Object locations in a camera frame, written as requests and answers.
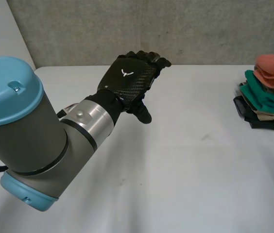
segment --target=light blue joint cap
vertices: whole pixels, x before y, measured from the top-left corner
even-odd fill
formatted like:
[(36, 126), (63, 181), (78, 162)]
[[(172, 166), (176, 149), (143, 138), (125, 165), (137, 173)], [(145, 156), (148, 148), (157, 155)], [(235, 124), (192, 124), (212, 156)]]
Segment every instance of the light blue joint cap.
[(0, 125), (28, 115), (43, 94), (42, 82), (30, 65), (15, 57), (0, 57)]
[(9, 193), (39, 211), (47, 211), (58, 200), (19, 182), (6, 171), (0, 179), (0, 184)]

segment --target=black cloth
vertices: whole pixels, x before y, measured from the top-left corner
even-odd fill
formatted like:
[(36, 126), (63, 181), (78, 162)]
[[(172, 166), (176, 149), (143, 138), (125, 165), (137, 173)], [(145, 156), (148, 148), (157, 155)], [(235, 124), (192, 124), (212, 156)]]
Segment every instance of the black cloth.
[(274, 130), (274, 120), (260, 121), (246, 103), (243, 96), (237, 96), (233, 99), (233, 102), (236, 106), (238, 114), (240, 117), (244, 118), (245, 121), (249, 122), (252, 129), (267, 129)]

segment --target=silver metal wrist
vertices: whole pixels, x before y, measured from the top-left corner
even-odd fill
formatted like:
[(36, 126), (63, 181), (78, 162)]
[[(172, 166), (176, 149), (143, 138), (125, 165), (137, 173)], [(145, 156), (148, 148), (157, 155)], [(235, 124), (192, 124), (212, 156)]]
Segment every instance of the silver metal wrist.
[(114, 123), (109, 113), (99, 104), (83, 100), (63, 119), (71, 120), (85, 129), (95, 140), (97, 147), (111, 134)]

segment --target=screw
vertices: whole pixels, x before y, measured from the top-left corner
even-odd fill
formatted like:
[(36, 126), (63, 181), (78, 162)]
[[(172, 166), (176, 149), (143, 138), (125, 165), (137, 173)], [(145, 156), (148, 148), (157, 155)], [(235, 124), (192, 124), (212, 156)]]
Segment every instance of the screw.
[(78, 120), (82, 120), (82, 119), (83, 119), (83, 115), (84, 115), (84, 114), (83, 114), (82, 111), (78, 111), (78, 112), (77, 112), (77, 119), (78, 119)]

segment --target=stack of folded clothes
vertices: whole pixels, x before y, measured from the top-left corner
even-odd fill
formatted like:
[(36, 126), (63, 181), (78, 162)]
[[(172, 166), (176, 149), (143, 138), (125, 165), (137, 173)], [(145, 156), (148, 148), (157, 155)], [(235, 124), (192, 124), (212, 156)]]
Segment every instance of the stack of folded clothes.
[(255, 70), (245, 72), (240, 95), (234, 98), (240, 116), (253, 129), (274, 130), (274, 55), (262, 55)]

